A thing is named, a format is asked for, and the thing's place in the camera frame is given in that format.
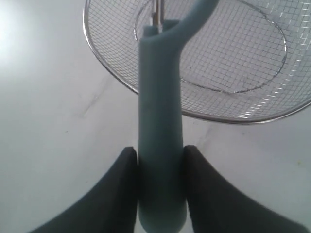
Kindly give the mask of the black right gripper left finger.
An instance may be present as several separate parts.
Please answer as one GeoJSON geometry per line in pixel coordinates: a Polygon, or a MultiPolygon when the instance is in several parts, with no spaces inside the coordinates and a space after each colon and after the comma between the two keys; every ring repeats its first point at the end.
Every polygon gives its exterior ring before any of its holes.
{"type": "Polygon", "coordinates": [[[37,227],[35,233],[133,233],[138,209],[138,160],[125,147],[112,167],[82,198],[37,227]]]}

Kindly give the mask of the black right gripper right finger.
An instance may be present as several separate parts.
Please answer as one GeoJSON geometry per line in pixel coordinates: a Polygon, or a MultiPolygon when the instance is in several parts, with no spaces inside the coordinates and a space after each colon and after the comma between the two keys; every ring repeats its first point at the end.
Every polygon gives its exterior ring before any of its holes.
{"type": "Polygon", "coordinates": [[[183,176],[196,233],[304,233],[306,227],[264,207],[228,182],[196,146],[183,150],[183,176]]]}

